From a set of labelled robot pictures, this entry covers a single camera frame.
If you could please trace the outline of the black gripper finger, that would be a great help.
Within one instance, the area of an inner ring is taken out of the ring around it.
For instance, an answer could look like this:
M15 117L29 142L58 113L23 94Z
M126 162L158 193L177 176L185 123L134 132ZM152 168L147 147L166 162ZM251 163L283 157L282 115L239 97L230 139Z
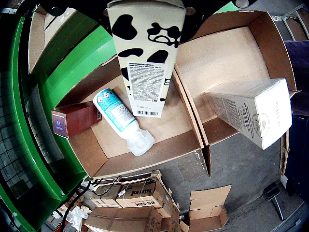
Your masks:
M182 0L186 8L186 16L180 42L184 43L192 39L205 20L229 2L237 6L236 0Z
M104 14L107 0L37 0L36 2L53 16L60 16L68 8L72 8L97 22L108 19Z

